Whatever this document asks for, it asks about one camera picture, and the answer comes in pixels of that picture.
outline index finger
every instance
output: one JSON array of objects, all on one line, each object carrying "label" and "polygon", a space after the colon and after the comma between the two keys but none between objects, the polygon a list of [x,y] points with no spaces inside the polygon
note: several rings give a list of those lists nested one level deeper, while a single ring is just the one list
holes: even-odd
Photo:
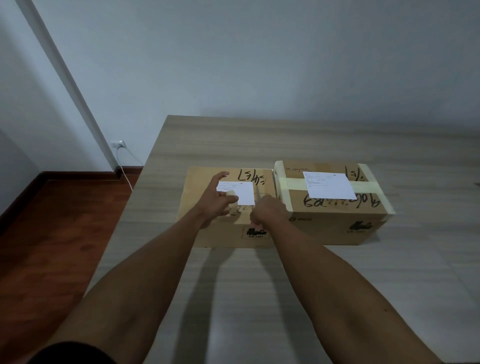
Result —
[{"label": "index finger", "polygon": [[212,177],[210,183],[208,184],[208,189],[216,192],[216,187],[218,186],[218,182],[223,178],[227,177],[230,172],[222,171],[217,173],[215,176]]}]

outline power socket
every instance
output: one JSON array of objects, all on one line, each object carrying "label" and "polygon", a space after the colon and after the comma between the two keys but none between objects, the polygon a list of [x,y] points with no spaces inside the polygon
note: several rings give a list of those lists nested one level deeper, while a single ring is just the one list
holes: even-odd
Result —
[{"label": "power socket", "polygon": [[125,145],[125,142],[124,142],[123,140],[111,141],[111,142],[110,142],[110,145],[111,145],[112,148],[114,148],[114,149],[126,148],[126,147],[127,147],[127,146]]}]

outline white paper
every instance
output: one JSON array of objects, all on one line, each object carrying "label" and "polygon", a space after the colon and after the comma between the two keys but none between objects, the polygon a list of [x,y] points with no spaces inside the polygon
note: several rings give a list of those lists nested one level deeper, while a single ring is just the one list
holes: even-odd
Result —
[{"label": "white paper", "polygon": [[223,192],[234,190],[235,194],[239,197],[239,201],[237,202],[239,205],[255,205],[252,182],[220,181],[216,190]]},{"label": "white paper", "polygon": [[355,192],[343,173],[304,172],[310,198],[356,200]]}]

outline brown cardboard box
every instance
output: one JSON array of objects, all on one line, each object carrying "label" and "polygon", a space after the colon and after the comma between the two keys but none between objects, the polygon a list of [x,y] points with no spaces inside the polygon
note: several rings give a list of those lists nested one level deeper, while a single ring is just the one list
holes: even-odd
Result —
[{"label": "brown cardboard box", "polygon": [[[346,174],[358,200],[310,198],[303,171]],[[277,161],[274,176],[290,221],[326,245],[358,245],[395,214],[366,164]]]},{"label": "brown cardboard box", "polygon": [[[222,181],[250,181],[260,195],[275,196],[275,184],[272,170],[253,168],[216,168],[189,167],[181,196],[178,219],[187,213],[200,199],[212,176],[227,170],[230,175]],[[238,206],[235,215],[215,218],[210,226],[200,230],[195,239],[196,247],[230,247],[230,248],[267,248],[273,246],[272,238],[266,231],[257,231],[250,226],[250,212],[253,206]]]}]

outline wooden table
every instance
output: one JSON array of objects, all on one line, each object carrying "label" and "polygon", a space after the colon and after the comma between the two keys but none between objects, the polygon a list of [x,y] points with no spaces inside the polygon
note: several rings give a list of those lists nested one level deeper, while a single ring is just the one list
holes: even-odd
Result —
[{"label": "wooden table", "polygon": [[[480,138],[459,130],[168,116],[90,286],[175,222],[188,166],[287,159],[370,166],[398,215],[331,250],[441,359],[480,361]],[[275,249],[194,248],[145,362],[330,360]]]}]

